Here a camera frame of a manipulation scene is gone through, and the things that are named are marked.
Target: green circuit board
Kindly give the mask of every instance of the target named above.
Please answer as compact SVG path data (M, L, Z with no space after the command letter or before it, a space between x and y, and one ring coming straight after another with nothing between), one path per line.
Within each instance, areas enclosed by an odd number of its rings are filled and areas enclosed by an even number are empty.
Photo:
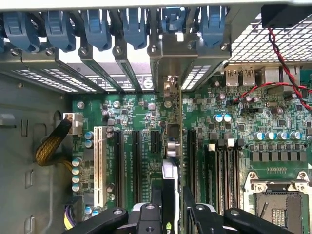
M302 71L301 83L311 86L312 71ZM194 93L182 94L182 122L183 122L183 158L187 162L188 130L196 131L196 201L216 205L215 194L208 195L209 183L212 187L217 186L211 179L207 178L207 156L205 147L210 144L210 134L218 133L220 138L224 133L232 133L235 140L243 139L244 145L239 150L239 188L243 190L243 185L248 172L256 172L259 179L263 180L292 180L296 179L299 172L306 172L309 179L312 179L312 148L307 141L307 130L311 128L312 114L302 108L300 102L296 99L285 101L279 94L267 95L265 89L257 90L250 94L251 97L259 98L257 103L247 103L239 105L227 105L227 100L237 98L242 92L248 90L248 87L223 87L211 88L206 85ZM225 100L217 100L220 93L225 94ZM307 96L306 101L311 102L311 97ZM77 103L82 101L84 109L77 107ZM119 102L120 106L114 108L114 102ZM268 103L273 103L283 109L282 115L272 114L272 107ZM135 204L133 167L132 167L132 132L140 131L141 150L142 150L142 200L148 202L151 198L151 185L161 182L161 162L163 158L163 148L157 153L151 152L151 131L160 130L160 121L167 123L176 122L177 110L175 104L167 108L164 106L164 99L159 94L102 94L102 95L76 95L73 100L73 112L83 114L83 132L92 131L94 126L103 125L102 106L108 106L110 117L114 119L114 128L122 131L124 135L124 157L125 174L124 188L122 196L127 210L131 210ZM147 105L155 105L155 109L150 109ZM262 108L260 113L244 114L244 109ZM229 115L229 122L217 122L216 115ZM300 139L293 140L288 137L287 140L255 140L254 133L299 132ZM73 157L84 157L83 137L74 137ZM286 157L272 153L286 152ZM88 167L83 164L83 191L82 193L92 193L93 167L88 163ZM108 140L107 147L107 183L113 183L116 180L114 141ZM308 195L302 195L302 230L303 233L309 231L309 209ZM109 194L105 207L116 205L115 194Z

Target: white pci slot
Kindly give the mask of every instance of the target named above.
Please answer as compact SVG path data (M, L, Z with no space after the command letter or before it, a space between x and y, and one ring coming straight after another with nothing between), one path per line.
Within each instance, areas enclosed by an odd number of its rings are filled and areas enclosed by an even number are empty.
M94 127L94 206L106 203L106 135L105 127Z

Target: white connector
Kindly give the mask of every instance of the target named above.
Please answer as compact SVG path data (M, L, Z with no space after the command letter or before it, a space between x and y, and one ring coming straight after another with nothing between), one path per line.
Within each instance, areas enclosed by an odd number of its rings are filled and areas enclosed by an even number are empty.
M63 119L65 119L67 116L73 117L73 126L69 130L68 135L78 135L82 136L82 119L83 116L78 113L63 113Z

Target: motherboard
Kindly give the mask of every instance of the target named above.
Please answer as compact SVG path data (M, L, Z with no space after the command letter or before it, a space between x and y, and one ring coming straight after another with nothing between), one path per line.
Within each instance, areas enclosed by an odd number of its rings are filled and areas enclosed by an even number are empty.
M312 71L300 74L310 87ZM196 202L309 233L312 115L272 87L233 103L249 89L216 81L174 100L154 93L73 96L73 112L83 116L83 134L73 136L73 191L83 197L84 220L150 202L163 159L175 157Z

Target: plastic latch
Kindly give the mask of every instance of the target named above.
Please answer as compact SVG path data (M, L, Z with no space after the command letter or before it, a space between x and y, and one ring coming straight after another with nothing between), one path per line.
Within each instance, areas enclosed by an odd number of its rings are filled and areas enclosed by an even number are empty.
M64 52L74 51L76 38L68 12L48 11L43 15L49 42Z
M162 9L162 31L164 33L183 32L186 21L184 7L167 7Z
M107 10L85 10L81 12L87 41L99 51L109 50L112 47L112 35L109 32Z
M27 52L38 52L40 40L27 12L4 12L4 29L10 42Z
M225 9L224 6L201 8L199 32L201 32L205 46L212 48L222 43L225 27Z
M147 45L147 32L145 24L145 9L141 8L140 22L138 20L139 9L129 8L122 12L123 33L127 43L132 45L135 50L142 49Z

